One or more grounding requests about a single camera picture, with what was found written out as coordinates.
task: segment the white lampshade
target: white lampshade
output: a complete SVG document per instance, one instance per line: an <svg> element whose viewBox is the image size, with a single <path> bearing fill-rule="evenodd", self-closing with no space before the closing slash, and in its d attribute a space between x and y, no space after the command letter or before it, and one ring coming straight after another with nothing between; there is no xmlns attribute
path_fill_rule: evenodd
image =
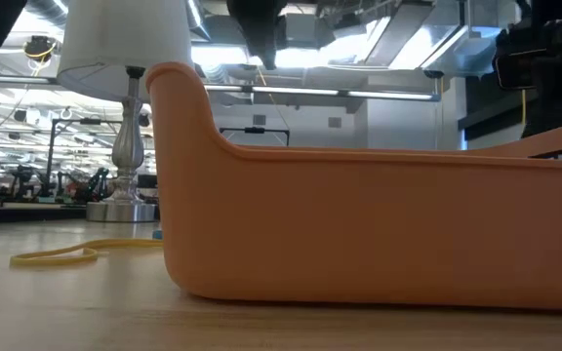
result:
<svg viewBox="0 0 562 351"><path fill-rule="evenodd" d="M69 90L120 101L127 96L126 66L191 64L184 0L71 0L58 71ZM149 101L140 79L140 99Z"/></svg>

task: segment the orange plastic tray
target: orange plastic tray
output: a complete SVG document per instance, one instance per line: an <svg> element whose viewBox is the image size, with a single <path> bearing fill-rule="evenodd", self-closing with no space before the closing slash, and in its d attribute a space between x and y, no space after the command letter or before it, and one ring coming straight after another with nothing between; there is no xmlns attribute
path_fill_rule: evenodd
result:
<svg viewBox="0 0 562 351"><path fill-rule="evenodd" d="M222 299L562 309L562 129L470 152L243 147L154 67L166 266Z"/></svg>

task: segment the table lamp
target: table lamp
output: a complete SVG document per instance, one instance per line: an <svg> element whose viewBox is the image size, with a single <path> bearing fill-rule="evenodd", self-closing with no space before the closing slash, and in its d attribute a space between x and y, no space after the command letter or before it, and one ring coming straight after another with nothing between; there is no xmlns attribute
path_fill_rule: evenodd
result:
<svg viewBox="0 0 562 351"><path fill-rule="evenodd" d="M155 206L137 194L136 169L144 161L138 118L149 102L142 77L167 61L191 64L183 0L72 0L68 8L58 80L69 90L123 103L123 123L112 148L115 190L89 203L91 221L140 222Z"/></svg>

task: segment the lamp stem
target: lamp stem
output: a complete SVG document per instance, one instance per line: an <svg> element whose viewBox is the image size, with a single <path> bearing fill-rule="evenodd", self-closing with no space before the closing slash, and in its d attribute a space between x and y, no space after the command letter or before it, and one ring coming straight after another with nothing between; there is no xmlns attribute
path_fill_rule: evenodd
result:
<svg viewBox="0 0 562 351"><path fill-rule="evenodd" d="M138 123L142 102L139 100L143 68L128 67L128 96L123 100L123 124L112 148L112 162L118 167L114 193L105 202L141 204L137 194L136 170L144 162L141 128Z"/></svg>

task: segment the tabletop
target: tabletop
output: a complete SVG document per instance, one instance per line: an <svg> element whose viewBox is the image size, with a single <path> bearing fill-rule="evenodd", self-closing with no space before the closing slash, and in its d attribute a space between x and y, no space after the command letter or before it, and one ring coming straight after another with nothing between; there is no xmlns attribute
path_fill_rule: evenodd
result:
<svg viewBox="0 0 562 351"><path fill-rule="evenodd" d="M0 350L562 350L562 313L214 301L189 295L161 249L95 263L11 268L13 254L105 238L150 238L156 224L0 224Z"/></svg>

